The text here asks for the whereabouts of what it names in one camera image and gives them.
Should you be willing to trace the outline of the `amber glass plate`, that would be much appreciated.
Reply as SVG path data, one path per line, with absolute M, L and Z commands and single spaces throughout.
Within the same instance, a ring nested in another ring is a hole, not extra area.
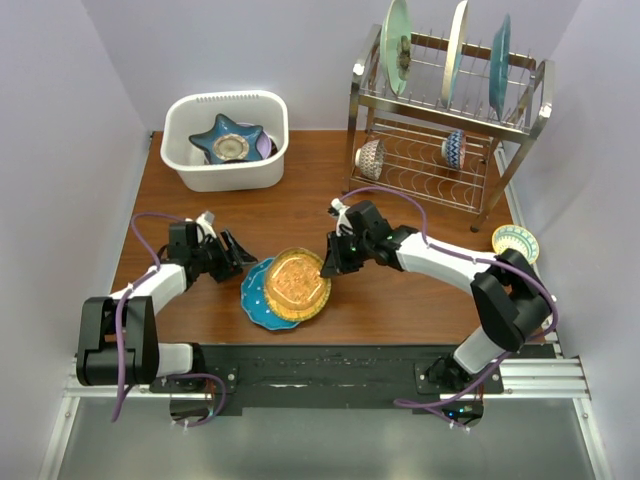
M 321 276 L 324 260 L 305 248 L 280 252 L 266 270 L 264 296 L 280 319 L 303 322 L 316 316 L 327 304 L 331 280 Z

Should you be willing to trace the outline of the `black rimmed checkered plate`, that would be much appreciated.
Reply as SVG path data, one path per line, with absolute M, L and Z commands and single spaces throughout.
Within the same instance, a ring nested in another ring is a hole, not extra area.
M 276 141 L 274 140 L 274 138 L 269 136 L 269 139 L 271 140 L 270 156 L 274 156 L 274 155 L 276 155 L 278 153 L 279 149 L 278 149 L 278 146 L 277 146 Z

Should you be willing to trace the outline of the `lilac plastic plate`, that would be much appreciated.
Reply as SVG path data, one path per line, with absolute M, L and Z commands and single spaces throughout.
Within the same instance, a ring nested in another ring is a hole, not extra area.
M 244 161 L 256 161 L 267 159 L 272 152 L 273 142 L 271 137 L 266 133 L 263 126 L 260 126 L 260 136 L 256 140 L 249 139 L 246 135 L 243 136 L 249 150 L 242 157 Z

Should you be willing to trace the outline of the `teal star-shaped plate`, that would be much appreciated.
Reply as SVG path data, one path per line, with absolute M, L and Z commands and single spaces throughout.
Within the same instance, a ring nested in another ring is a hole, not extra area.
M 188 137 L 209 165 L 263 160 L 258 143 L 263 136 L 261 125 L 243 125 L 224 114 L 217 114 L 213 126 Z

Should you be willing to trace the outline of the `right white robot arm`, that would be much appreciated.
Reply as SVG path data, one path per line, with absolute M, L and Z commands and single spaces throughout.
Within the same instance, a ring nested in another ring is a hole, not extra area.
M 551 296 L 518 251 L 482 253 L 429 237 L 424 229 L 393 227 L 369 200 L 351 206 L 332 200 L 336 227 L 327 235 L 323 278 L 359 271 L 372 260 L 400 272 L 422 274 L 469 294 L 479 327 L 452 353 L 425 371 L 429 382 L 466 393 L 481 372 L 517 352 L 551 315 Z

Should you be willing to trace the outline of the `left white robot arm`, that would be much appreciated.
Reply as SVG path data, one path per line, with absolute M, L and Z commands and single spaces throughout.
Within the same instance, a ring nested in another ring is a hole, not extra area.
M 161 343 L 156 315 L 206 274 L 221 283 L 257 258 L 227 229 L 215 232 L 205 217 L 168 228 L 166 256 L 141 279 L 107 296 L 87 299 L 81 312 L 76 377 L 84 386 L 150 384 L 171 376 L 185 392 L 200 390 L 207 368 L 190 343 Z

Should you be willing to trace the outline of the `white plastic bin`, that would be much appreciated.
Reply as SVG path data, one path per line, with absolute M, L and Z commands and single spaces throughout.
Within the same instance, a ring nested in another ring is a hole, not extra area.
M 254 162 L 209 165 L 188 137 L 209 130 L 217 114 L 243 125 L 261 125 L 273 137 L 278 153 Z M 161 158 L 183 183 L 196 192 L 219 192 L 267 188 L 284 173 L 289 146 L 287 106 L 282 98 L 264 90 L 188 95 L 169 108 L 161 141 Z

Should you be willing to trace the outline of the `brown patterned bowl in rack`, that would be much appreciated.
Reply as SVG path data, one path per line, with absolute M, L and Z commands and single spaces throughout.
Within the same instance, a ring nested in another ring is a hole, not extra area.
M 376 139 L 366 142 L 356 151 L 354 163 L 365 178 L 377 181 L 381 176 L 384 160 L 384 145 Z

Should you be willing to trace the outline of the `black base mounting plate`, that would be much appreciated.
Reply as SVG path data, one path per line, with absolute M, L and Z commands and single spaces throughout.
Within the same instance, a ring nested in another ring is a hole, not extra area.
M 481 415 L 478 389 L 503 390 L 501 376 L 465 372 L 450 346 L 198 345 L 113 342 L 79 348 L 76 377 L 88 387 L 148 386 L 168 394 L 174 423 L 188 429 L 246 408 L 387 409 L 406 399 L 450 420 Z M 470 395 L 443 401 L 441 395 Z

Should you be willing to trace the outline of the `steel two-tier dish rack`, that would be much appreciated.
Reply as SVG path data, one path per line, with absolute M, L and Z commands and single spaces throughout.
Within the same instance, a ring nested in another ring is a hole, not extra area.
M 371 184 L 356 167 L 358 148 L 379 139 L 386 157 L 377 185 L 473 214 L 477 232 L 507 193 L 516 171 L 552 113 L 555 63 L 530 55 L 509 56 L 502 120 L 489 105 L 490 49 L 466 43 L 453 101 L 440 101 L 448 46 L 442 35 L 412 36 L 410 78 L 395 96 L 380 65 L 381 25 L 373 25 L 351 74 L 342 191 Z M 466 135 L 461 170 L 449 168 L 443 141 Z

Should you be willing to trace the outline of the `blue yellow patterned bowl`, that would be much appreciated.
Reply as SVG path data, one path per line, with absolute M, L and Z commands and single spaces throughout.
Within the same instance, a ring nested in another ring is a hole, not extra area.
M 491 243 L 495 253 L 513 249 L 521 253 L 529 264 L 534 264 L 540 254 L 536 237 L 526 228 L 515 224 L 498 227 L 492 234 Z

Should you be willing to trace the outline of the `mint floral plate in rack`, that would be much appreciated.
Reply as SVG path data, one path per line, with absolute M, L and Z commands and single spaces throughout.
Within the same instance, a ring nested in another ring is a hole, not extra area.
M 382 24 L 380 65 L 395 96 L 405 89 L 411 63 L 411 19 L 407 2 L 393 0 Z

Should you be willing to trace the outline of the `cream plate in rack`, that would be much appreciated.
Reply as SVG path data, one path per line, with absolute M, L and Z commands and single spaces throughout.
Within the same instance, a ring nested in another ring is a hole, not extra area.
M 443 68 L 440 100 L 445 109 L 449 108 L 453 101 L 457 73 L 462 58 L 462 46 L 466 36 L 467 15 L 468 1 L 460 1 L 454 11 Z

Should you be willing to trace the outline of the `teal plate in rack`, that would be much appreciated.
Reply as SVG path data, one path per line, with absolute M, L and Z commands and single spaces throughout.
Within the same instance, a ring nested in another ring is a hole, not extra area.
M 496 31 L 490 55 L 489 104 L 499 121 L 502 120 L 508 85 L 511 17 L 506 14 Z

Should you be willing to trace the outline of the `aluminium rail frame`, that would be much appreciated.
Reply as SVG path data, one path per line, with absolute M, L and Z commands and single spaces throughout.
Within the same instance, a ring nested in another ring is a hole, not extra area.
M 133 388 L 116 422 L 114 387 L 83 387 L 67 377 L 40 479 L 212 479 L 210 430 L 174 420 L 173 404 L 196 407 L 203 395 Z

